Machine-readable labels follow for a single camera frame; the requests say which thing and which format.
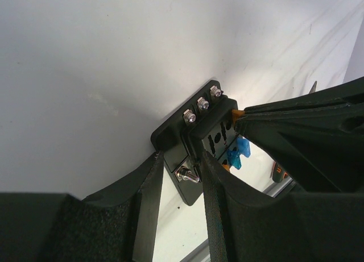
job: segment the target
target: screw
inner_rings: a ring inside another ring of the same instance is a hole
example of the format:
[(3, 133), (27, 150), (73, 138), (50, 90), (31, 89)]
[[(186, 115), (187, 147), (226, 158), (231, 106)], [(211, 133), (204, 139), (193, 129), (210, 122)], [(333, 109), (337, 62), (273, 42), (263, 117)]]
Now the screw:
[(212, 86), (210, 92), (213, 97), (220, 97), (222, 95), (222, 91), (216, 86)]
[(176, 171), (176, 176), (180, 180), (184, 181), (192, 181), (195, 184), (198, 184), (200, 182), (200, 178), (192, 174), (191, 170), (187, 167), (181, 167)]
[(197, 106), (200, 110), (207, 110), (210, 106), (209, 101), (207, 101), (205, 98), (200, 97), (197, 100)]
[(188, 123), (193, 123), (196, 121), (196, 115), (192, 112), (192, 110), (186, 110), (183, 113), (183, 119), (185, 120), (185, 122)]

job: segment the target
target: marble surface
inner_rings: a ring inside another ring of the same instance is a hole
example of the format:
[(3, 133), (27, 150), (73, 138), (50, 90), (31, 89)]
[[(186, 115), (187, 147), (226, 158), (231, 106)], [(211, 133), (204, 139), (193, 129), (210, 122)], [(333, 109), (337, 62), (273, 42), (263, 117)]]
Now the marble surface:
[[(364, 0), (0, 0), (0, 190), (78, 198), (135, 169), (210, 78), (240, 108), (342, 82)], [(257, 147), (234, 172), (257, 189)], [(207, 238), (166, 174), (154, 261)]]

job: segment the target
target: blue object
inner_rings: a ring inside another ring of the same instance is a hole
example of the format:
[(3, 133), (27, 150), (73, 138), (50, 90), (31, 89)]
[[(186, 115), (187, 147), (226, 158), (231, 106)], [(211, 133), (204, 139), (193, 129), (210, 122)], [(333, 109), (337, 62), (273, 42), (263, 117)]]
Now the blue object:
[(249, 158), (250, 153), (250, 143), (248, 139), (244, 139), (243, 137), (237, 138), (238, 150), (240, 154), (243, 154), (245, 157)]
[(241, 168), (241, 161), (240, 161), (240, 152), (239, 150), (233, 151), (228, 150), (227, 152), (227, 160), (229, 161), (229, 164), (233, 167), (235, 167), (237, 170)]

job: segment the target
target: bolt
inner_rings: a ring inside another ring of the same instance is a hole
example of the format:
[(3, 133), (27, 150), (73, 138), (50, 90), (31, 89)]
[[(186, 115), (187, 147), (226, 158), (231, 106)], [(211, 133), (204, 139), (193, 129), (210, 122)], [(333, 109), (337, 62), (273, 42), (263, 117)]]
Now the bolt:
[(198, 184), (200, 182), (200, 178), (192, 174), (191, 170), (187, 167), (181, 167), (176, 171), (176, 176), (180, 180), (184, 181), (192, 181), (195, 184)]
[(196, 121), (196, 115), (192, 112), (192, 110), (186, 110), (183, 113), (183, 119), (185, 120), (185, 122), (188, 123), (193, 123)]
[(207, 110), (210, 106), (209, 101), (207, 101), (205, 98), (200, 97), (197, 100), (197, 106), (200, 110)]
[(222, 91), (216, 86), (212, 86), (210, 92), (213, 97), (220, 97), (222, 95)]

